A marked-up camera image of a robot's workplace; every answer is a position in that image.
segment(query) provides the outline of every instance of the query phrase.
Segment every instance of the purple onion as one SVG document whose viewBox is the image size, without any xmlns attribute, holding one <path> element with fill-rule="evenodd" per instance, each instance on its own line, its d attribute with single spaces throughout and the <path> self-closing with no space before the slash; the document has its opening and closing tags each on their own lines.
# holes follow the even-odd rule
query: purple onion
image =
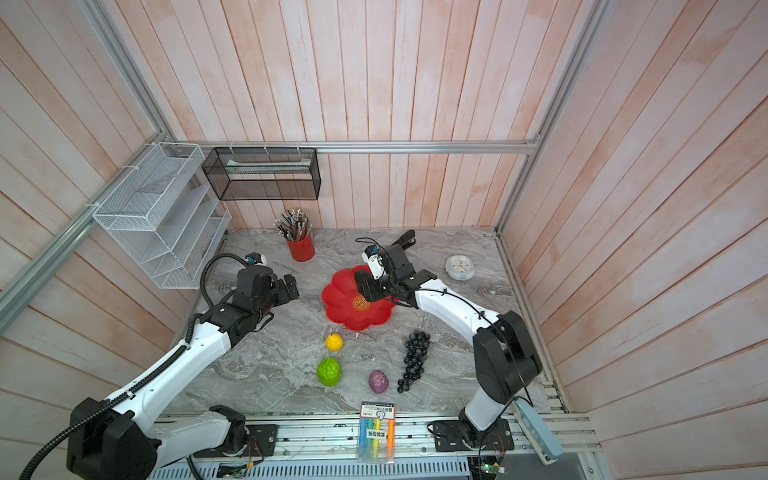
<svg viewBox="0 0 768 480">
<path fill-rule="evenodd" d="M 371 390 L 374 393 L 384 393 L 389 388 L 389 380 L 381 370 L 372 372 L 368 377 L 368 385 L 371 386 Z"/>
</svg>

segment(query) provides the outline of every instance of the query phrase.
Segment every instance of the red plate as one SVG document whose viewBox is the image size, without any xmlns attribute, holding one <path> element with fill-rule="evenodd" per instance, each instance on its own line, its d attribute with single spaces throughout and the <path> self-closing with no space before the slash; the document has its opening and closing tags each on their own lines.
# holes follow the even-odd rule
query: red plate
<svg viewBox="0 0 768 480">
<path fill-rule="evenodd" d="M 357 292 L 355 272 L 371 271 L 366 265 L 341 270 L 323 289 L 326 316 L 334 323 L 342 323 L 353 332 L 362 332 L 370 326 L 384 325 L 392 318 L 395 304 L 387 300 L 369 303 Z"/>
</svg>

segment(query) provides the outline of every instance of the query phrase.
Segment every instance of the marble tabletop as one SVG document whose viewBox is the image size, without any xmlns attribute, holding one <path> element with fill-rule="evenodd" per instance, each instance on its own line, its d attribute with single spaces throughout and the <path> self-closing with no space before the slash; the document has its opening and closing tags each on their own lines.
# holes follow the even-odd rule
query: marble tabletop
<svg viewBox="0 0 768 480">
<path fill-rule="evenodd" d="M 236 230 L 225 237 L 224 252 L 241 256 L 256 251 L 282 277 L 291 273 L 301 297 L 273 309 L 274 320 L 261 332 L 249 333 L 231 351 L 211 364 L 168 406 L 165 413 L 207 410 L 224 404 L 243 413 L 353 412 L 361 401 L 394 402 L 407 412 L 455 415 L 470 400 L 478 383 L 471 346 L 442 321 L 417 309 L 396 307 L 383 326 L 355 334 L 331 323 L 320 298 L 333 274 L 362 263 L 365 244 L 356 237 L 373 237 L 389 245 L 405 229 L 317 230 L 316 255 L 299 263 L 291 259 L 285 240 L 273 230 Z M 475 262 L 469 281 L 451 279 L 445 260 L 457 253 Z M 498 312 L 519 311 L 507 280 L 494 233 L 490 230 L 417 230 L 416 245 L 407 250 L 416 270 L 427 269 L 450 288 Z M 214 302 L 234 288 L 240 265 L 220 260 L 209 274 L 208 291 Z M 199 311 L 204 310 L 204 303 Z M 432 346 L 422 378 L 409 392 L 398 394 L 397 379 L 404 370 L 402 339 L 414 329 L 432 335 Z M 325 338 L 339 333 L 344 347 L 326 348 Z M 343 377 L 333 387 L 323 386 L 317 365 L 326 357 L 337 359 Z M 368 376 L 380 369 L 389 377 L 389 389 L 376 395 Z"/>
</svg>

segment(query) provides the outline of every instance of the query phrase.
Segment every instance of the clock face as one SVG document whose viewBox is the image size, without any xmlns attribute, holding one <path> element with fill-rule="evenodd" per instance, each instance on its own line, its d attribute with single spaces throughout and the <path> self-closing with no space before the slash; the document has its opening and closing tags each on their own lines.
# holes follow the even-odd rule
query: clock face
<svg viewBox="0 0 768 480">
<path fill-rule="evenodd" d="M 466 255 L 454 255 L 446 260 L 445 270 L 454 280 L 469 280 L 475 275 L 475 264 Z"/>
</svg>

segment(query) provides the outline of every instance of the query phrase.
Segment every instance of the wood panel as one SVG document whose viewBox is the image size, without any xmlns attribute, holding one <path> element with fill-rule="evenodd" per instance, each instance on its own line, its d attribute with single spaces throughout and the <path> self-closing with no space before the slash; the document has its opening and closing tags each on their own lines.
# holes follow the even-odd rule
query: wood panel
<svg viewBox="0 0 768 480">
<path fill-rule="evenodd" d="M 189 141 L 525 139 L 593 3 L 107 2 L 174 133 Z M 268 227 L 301 206 L 332 228 L 493 226 L 517 160 L 322 156 L 317 202 L 238 204 L 233 222 Z"/>
<path fill-rule="evenodd" d="M 130 6 L 134 14 L 136 5 Z M 199 8 L 183 13 L 195 30 L 205 27 Z M 144 47 L 151 44 L 151 37 L 137 37 Z M 171 40 L 179 45 L 180 38 Z M 181 40 L 193 42 L 201 64 L 218 58 L 210 37 Z M 140 51 L 136 38 L 127 37 L 126 45 Z M 140 60 L 139 68 L 149 70 L 143 55 Z M 155 55 L 150 63 L 157 67 L 160 60 Z M 225 108 L 230 90 L 222 72 L 211 65 L 202 74 L 206 88 L 218 88 L 217 108 Z M 154 76 L 147 83 L 162 92 Z M 76 0 L 2 3 L 0 84 L 4 289 L 155 130 Z M 178 118 L 165 95 L 158 102 L 174 128 L 194 130 L 193 115 Z M 232 112 L 228 131 L 245 116 Z M 83 399 L 103 399 L 157 361 L 189 302 L 176 290 L 158 289 L 103 230 L 86 239 L 0 339 L 4 474 L 18 476 Z M 61 444 L 35 477 L 70 478 L 65 448 Z"/>
<path fill-rule="evenodd" d="M 768 2 L 606 21 L 505 243 L 617 478 L 762 478 Z"/>
</svg>

